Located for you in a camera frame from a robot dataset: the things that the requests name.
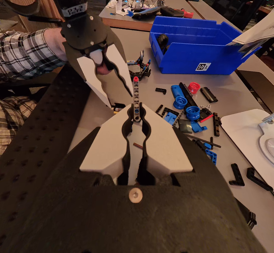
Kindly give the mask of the extra long black beam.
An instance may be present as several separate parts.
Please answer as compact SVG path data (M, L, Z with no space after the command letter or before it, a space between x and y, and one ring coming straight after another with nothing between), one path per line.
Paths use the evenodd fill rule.
M193 99L193 95L192 93L190 92L190 90L187 88L187 86L183 83L179 83L179 87L181 88L182 90L182 93L184 95L184 97L186 98L187 100L187 104L186 104L186 108L187 107L191 107L191 106L195 106L195 107L198 107L198 105L196 104L196 102L194 101Z

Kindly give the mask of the red and black hand tool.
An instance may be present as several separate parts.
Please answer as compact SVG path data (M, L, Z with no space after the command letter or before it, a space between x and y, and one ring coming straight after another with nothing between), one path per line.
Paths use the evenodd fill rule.
M161 15L165 17L176 17L176 18L193 18L194 13L186 11L185 9L173 9L170 7L162 7L160 9Z

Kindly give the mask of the instruction booklet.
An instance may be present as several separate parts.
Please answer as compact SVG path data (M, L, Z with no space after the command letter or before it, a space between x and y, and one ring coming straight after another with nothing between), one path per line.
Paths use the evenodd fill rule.
M227 46L238 46L238 52L246 57L263 43L274 37L274 10L255 26L236 37Z

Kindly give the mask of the large blue curved panel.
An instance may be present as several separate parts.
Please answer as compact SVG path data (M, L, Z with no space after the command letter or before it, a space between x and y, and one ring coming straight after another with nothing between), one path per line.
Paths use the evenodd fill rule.
M190 124L191 124L191 129L192 129L192 131L193 131L194 133L198 133L198 132L202 132L202 131L207 130L207 127L206 127L206 126L201 127L201 126L199 125L199 123L196 122L196 121L190 121Z

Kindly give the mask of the blue fender panel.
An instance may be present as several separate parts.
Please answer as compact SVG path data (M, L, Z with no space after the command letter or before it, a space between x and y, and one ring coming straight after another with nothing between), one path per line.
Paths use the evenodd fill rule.
M184 97L182 89L180 88L179 85L172 85L171 91L173 93L174 99L176 99L177 97Z
M166 122L168 122L170 125L173 125L175 120L177 118L176 114L173 114L172 112L168 112L164 118Z

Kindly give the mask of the blue angled beam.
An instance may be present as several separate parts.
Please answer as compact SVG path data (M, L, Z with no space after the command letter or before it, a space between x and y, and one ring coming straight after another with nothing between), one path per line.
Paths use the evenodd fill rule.
M213 162L213 164L216 166L216 163L217 163L217 154L214 153L214 152L212 152L209 149L205 149L205 153L211 159L211 161Z

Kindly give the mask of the person's left forearm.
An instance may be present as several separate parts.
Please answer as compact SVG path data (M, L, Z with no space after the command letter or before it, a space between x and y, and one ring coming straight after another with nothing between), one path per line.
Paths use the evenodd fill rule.
M49 49L46 29L32 33L7 31L0 34L0 82L29 80L65 64Z

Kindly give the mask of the dark grey seven-hole beam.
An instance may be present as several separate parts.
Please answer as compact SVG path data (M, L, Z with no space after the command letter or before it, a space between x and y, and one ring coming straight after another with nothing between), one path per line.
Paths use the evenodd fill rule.
M133 100L134 100L134 116L133 119L135 122L139 122L141 120L140 118L140 107L139 107L139 82L135 83L133 82ZM139 109L139 113L135 114L135 109Z

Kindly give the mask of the black angled beam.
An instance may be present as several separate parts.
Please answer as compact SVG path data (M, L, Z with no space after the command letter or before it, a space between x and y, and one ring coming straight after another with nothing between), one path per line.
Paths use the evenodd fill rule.
M236 163L231 164L232 171L234 173L235 180L230 180L228 183L232 186L241 186L244 187L245 183Z

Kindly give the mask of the partly built toy model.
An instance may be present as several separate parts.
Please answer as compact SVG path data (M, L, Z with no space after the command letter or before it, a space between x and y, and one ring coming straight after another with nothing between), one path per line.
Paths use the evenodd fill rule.
M133 81L135 77L137 77L139 80L142 80L143 77L150 76L151 59L149 59L147 63L143 63L143 59L144 59L144 50L140 52L140 56L137 60L127 60L131 81Z

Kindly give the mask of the black rubber tyre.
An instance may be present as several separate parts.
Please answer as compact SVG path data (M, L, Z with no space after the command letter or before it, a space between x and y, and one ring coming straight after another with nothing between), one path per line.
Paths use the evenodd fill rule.
M157 38L158 45L163 53L163 55L167 52L170 45L168 44L169 38L166 34L160 34Z

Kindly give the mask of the black beam with connector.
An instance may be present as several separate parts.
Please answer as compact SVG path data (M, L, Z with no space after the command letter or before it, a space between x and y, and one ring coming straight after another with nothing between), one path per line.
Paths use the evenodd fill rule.
M222 125L220 117L218 116L216 112L213 112L213 131L214 131L214 136L216 137L220 136L220 130L219 130L220 125Z

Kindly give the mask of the heap of papers and bags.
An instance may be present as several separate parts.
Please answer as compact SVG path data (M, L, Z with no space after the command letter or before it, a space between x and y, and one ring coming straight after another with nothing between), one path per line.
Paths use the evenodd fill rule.
M156 15L162 8L167 8L167 5L165 0L110 0L105 8L115 10L110 15L140 20Z

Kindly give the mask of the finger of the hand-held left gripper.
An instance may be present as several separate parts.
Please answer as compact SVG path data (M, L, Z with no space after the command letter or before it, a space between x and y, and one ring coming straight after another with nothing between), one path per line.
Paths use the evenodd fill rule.
M100 98L100 100L104 102L105 105L111 108L109 98L102 88L101 81L97 78L95 62L85 56L77 58L77 62L84 74L87 85Z
M115 70L117 77L121 80L130 96L133 97L133 85L131 82L128 65L115 44L107 47L105 52L105 64L109 69Z

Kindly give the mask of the blue tagged storage bin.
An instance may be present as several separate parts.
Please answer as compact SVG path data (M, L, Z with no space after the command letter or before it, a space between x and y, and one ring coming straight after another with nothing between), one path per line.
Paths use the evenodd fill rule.
M169 38L170 47L164 55L157 42L160 34ZM243 57L240 47L227 46L239 35L241 32L226 22L157 16L149 42L163 74L230 75L261 48Z

